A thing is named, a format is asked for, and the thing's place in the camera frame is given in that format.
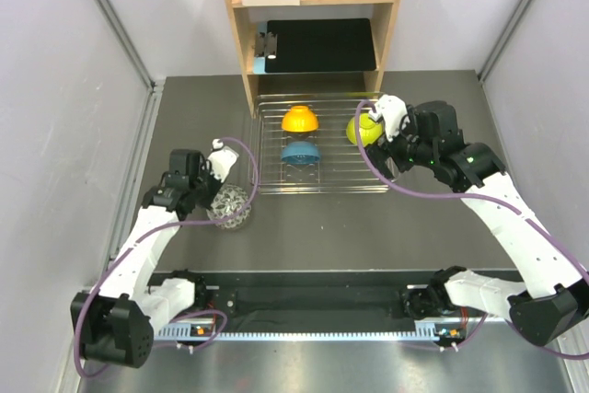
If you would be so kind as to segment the blue bowl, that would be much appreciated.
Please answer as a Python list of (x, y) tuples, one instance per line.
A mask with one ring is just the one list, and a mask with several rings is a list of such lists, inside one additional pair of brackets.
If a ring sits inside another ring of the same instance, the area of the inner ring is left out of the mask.
[(320, 158), (318, 147), (307, 141), (291, 142), (281, 152), (281, 161), (290, 165), (312, 165)]

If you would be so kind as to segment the orange bowl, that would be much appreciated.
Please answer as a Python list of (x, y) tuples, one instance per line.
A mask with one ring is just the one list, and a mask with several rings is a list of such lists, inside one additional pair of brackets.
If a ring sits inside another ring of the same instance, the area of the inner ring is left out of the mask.
[(284, 114), (281, 126), (288, 133), (311, 133), (319, 123), (316, 113), (307, 105), (296, 105)]

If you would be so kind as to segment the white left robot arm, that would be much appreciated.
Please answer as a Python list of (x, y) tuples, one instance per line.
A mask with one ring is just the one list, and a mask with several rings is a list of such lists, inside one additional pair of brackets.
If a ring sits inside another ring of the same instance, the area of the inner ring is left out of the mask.
[(194, 281), (166, 279), (151, 288), (150, 279), (170, 240), (196, 208), (210, 208), (238, 155), (219, 141), (208, 156), (175, 149), (167, 171), (142, 199), (135, 224), (116, 259), (88, 291), (71, 305), (75, 363), (97, 361), (141, 367), (157, 333), (177, 314), (199, 316), (209, 303)]

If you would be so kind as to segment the green bowl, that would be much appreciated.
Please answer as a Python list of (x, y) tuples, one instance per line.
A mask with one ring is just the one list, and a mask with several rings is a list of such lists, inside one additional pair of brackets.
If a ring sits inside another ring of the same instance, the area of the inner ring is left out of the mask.
[[(373, 121), (367, 113), (360, 115), (359, 134), (364, 147), (376, 142), (384, 133), (383, 125)], [(357, 144), (355, 118), (351, 118), (346, 126), (346, 137), (351, 144)]]

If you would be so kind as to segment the patterned white floral bowl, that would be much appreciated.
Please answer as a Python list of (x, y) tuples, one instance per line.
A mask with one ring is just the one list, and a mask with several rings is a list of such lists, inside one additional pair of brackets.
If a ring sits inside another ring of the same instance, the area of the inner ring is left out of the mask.
[(228, 221), (218, 224), (220, 229), (235, 231), (243, 227), (251, 215), (251, 206), (246, 207), (239, 215), (240, 211), (248, 200), (247, 192), (235, 184), (226, 184), (216, 194), (211, 208), (206, 211), (210, 220), (219, 220), (229, 217)]

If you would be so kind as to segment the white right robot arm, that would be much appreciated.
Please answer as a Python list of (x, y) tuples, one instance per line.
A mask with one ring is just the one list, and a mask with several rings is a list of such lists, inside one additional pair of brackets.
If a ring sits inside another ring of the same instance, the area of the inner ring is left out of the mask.
[[(461, 266), (435, 272), (423, 289), (402, 293), (406, 314), (448, 316), (460, 307), (502, 318), (529, 343), (544, 347), (588, 318), (588, 271), (525, 204), (505, 164), (484, 143), (468, 143), (455, 108), (442, 101), (411, 106), (383, 95), (368, 117), (384, 133), (361, 154), (376, 177), (395, 191), (430, 200), (459, 200), (489, 229), (521, 279), (492, 278)], [(427, 168), (447, 193), (413, 191), (393, 181), (401, 172)]]

